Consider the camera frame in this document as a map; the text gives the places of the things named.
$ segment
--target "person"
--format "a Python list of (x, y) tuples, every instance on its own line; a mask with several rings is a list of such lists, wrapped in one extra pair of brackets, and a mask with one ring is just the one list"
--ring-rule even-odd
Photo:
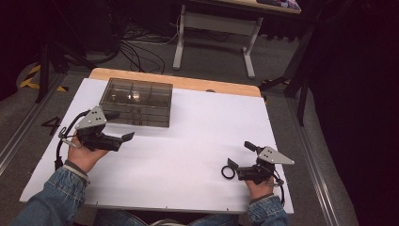
[[(72, 142), (81, 146), (76, 137)], [(10, 225), (72, 225), (79, 208), (85, 202), (85, 188), (89, 185), (87, 173), (108, 151), (90, 151), (70, 146), (68, 159), (44, 184), (43, 190), (29, 199), (25, 208)], [(288, 224), (280, 199), (273, 194), (274, 180), (255, 185), (246, 181), (250, 194), (247, 210), (252, 225), (280, 226)], [(159, 221), (153, 225), (170, 225), (170, 221)], [(147, 223), (123, 210), (98, 210), (94, 225), (139, 225)], [(213, 214), (190, 225), (238, 225), (238, 216)]]

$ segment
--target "white board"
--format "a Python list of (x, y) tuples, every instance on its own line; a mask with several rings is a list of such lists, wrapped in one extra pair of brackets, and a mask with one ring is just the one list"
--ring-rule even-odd
[[(97, 105), (106, 84), (102, 80), (83, 81), (21, 202), (41, 191), (54, 172), (60, 129)], [(114, 137), (136, 132), (131, 141), (102, 158), (88, 174), (91, 184), (85, 204), (107, 208), (244, 213), (249, 202), (247, 186), (237, 177), (225, 179), (222, 167), (228, 158), (241, 167), (255, 163), (256, 154), (244, 147), (245, 141), (277, 149), (263, 98), (187, 89), (173, 89), (169, 128), (108, 123), (104, 132)], [(64, 144), (63, 160), (67, 151)], [(281, 165), (276, 167), (285, 181)], [(284, 186), (284, 209), (293, 213), (289, 190)]]

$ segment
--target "denim jacket sleeve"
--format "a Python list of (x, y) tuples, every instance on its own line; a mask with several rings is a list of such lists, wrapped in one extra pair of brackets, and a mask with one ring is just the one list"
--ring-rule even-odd
[(41, 192), (29, 199), (11, 225), (72, 225), (85, 202), (85, 185), (73, 172), (59, 168)]
[(285, 226), (288, 216), (279, 196), (273, 195), (252, 203), (248, 208), (249, 219), (254, 226)]

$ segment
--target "glass box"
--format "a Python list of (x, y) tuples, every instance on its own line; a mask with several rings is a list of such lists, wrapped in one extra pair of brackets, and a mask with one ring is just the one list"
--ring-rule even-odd
[(167, 83), (110, 78), (100, 107), (120, 113), (110, 122), (169, 127), (172, 90)]

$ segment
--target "hand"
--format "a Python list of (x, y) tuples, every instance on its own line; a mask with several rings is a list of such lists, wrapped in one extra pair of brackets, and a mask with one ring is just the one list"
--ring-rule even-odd
[[(81, 146), (79, 139), (77, 137), (72, 138), (72, 143), (76, 144), (76, 146)], [(93, 169), (94, 165), (96, 165), (97, 161), (104, 157), (108, 151), (106, 150), (96, 150), (92, 152), (85, 146), (81, 148), (74, 148), (70, 146), (68, 150), (68, 160), (73, 162), (76, 166), (78, 166), (81, 170), (88, 173)]]
[(268, 181), (262, 181), (258, 185), (253, 181), (246, 181), (246, 184), (249, 189), (250, 198), (256, 200), (273, 193), (274, 178), (271, 176)]

